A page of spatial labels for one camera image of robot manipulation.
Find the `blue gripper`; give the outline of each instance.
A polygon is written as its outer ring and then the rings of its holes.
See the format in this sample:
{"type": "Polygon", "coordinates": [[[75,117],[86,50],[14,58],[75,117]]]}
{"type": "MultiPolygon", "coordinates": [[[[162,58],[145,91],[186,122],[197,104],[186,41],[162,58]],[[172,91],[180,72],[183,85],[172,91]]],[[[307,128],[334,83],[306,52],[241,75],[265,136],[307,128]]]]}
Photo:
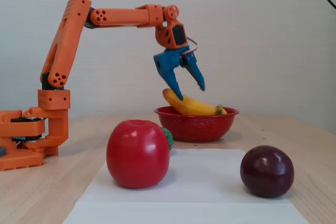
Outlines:
{"type": "Polygon", "coordinates": [[[204,91],[205,83],[201,71],[196,62],[196,57],[193,52],[182,55],[183,52],[189,50],[189,46],[179,49],[166,49],[162,53],[154,56],[156,69],[163,80],[174,91],[176,96],[183,100],[182,93],[176,80],[174,68],[181,66],[186,68],[192,77],[197,81],[199,87],[204,91]]]}

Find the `plum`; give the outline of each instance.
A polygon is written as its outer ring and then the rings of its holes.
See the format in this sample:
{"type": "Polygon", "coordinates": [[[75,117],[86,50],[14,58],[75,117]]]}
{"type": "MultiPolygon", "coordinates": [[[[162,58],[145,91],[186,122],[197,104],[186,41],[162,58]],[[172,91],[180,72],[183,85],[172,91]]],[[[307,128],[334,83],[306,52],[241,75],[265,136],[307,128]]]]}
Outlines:
{"type": "Polygon", "coordinates": [[[292,186],[294,167],[282,150],[260,145],[244,156],[240,165],[240,177],[253,194],[275,198],[284,195],[292,186]]]}

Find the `white wall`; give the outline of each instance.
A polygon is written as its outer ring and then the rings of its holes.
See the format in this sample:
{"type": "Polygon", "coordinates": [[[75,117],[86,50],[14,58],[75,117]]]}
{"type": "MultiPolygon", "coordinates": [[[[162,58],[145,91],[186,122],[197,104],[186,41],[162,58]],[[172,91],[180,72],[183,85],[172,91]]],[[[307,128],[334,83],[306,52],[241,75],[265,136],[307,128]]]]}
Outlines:
{"type": "MultiPolygon", "coordinates": [[[[37,105],[39,74],[68,0],[0,0],[0,110],[37,105]]],[[[336,12],[326,0],[92,0],[94,8],[176,4],[204,74],[178,68],[183,93],[243,114],[336,125],[336,12]]],[[[154,28],[84,29],[66,88],[71,117],[166,105],[154,28]]]]}

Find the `red apple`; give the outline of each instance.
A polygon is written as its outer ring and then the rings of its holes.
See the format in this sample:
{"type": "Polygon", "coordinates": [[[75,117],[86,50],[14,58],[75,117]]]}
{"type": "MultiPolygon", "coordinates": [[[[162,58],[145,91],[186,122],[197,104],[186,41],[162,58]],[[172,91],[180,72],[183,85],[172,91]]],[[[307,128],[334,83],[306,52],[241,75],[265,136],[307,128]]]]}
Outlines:
{"type": "Polygon", "coordinates": [[[166,175],[170,146],[160,126],[144,120],[127,120],[113,130],[106,151],[112,178],[126,188],[158,184],[166,175]]]}
{"type": "Polygon", "coordinates": [[[292,186],[294,167],[282,150],[261,145],[252,148],[244,156],[240,177],[253,194],[267,198],[279,197],[292,186]]]}

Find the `red bowl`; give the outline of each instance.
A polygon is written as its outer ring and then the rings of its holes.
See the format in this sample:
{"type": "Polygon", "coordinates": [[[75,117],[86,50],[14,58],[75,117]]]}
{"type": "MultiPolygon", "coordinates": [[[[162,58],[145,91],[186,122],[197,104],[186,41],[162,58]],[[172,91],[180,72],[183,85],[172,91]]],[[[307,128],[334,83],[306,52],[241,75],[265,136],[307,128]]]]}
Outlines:
{"type": "Polygon", "coordinates": [[[218,141],[231,128],[238,110],[223,107],[225,115],[181,115],[171,106],[157,108],[161,125],[175,140],[192,143],[218,141]]]}

